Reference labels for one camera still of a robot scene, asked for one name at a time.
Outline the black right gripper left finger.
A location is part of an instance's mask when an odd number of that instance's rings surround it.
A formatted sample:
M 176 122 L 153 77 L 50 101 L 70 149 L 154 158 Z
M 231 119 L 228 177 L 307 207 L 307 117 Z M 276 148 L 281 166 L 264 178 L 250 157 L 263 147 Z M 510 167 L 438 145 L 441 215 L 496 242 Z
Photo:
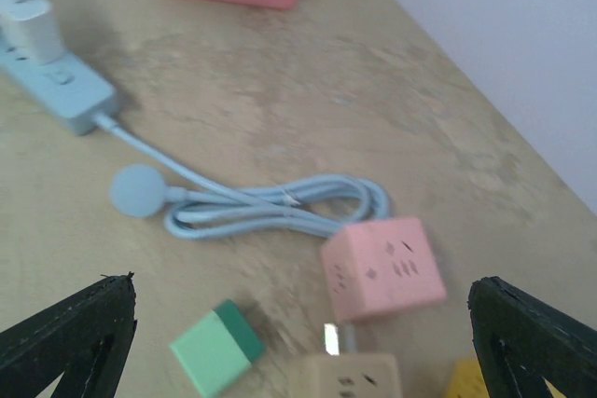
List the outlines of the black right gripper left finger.
M 135 335 L 133 274 L 106 276 L 1 333 L 1 395 L 113 397 Z

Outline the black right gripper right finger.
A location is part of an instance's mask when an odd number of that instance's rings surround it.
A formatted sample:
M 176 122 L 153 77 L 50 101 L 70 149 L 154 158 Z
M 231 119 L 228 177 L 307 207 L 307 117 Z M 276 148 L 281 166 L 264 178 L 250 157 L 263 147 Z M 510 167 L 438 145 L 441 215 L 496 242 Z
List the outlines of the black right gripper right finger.
M 471 285 L 474 345 L 491 397 L 596 395 L 596 331 L 503 281 Z

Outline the yellow cube socket adapter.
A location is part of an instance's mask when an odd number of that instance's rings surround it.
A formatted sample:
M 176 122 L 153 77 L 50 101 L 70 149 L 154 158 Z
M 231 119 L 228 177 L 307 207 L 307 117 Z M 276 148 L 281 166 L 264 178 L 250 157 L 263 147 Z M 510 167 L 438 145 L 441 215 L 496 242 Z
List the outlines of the yellow cube socket adapter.
M 444 398 L 489 398 L 476 357 L 461 358 L 455 362 L 451 380 Z

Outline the green plug adapter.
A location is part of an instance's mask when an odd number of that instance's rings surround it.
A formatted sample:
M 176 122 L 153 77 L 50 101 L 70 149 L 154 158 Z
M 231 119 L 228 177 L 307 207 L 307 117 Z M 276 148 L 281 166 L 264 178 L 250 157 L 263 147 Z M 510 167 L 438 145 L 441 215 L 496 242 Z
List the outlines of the green plug adapter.
M 265 346 L 230 299 L 211 309 L 170 348 L 202 397 L 216 397 L 248 371 Z

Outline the pink cube socket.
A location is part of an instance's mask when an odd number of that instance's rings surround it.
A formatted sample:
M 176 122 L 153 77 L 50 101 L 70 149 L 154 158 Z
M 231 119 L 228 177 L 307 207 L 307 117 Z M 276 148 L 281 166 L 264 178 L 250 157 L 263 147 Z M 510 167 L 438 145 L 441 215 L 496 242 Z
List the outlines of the pink cube socket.
M 435 304 L 447 290 L 416 217 L 345 226 L 321 249 L 337 323 L 354 323 Z

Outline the light blue power strip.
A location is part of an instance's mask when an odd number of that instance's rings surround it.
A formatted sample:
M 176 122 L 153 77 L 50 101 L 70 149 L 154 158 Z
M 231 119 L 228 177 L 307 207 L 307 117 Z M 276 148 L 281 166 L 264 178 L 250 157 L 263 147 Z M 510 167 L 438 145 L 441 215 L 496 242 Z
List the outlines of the light blue power strip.
M 56 62 L 38 65 L 2 40 L 1 67 L 73 134 L 117 126 L 115 87 L 76 55 L 68 52 Z

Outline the white charger with ribbon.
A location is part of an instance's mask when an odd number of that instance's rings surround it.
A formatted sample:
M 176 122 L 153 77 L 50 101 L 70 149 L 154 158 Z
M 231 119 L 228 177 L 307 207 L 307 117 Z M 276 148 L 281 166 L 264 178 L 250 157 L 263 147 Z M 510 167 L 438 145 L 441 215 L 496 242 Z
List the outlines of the white charger with ribbon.
M 44 65 L 66 52 L 49 0 L 1 0 L 1 29 L 11 47 Z

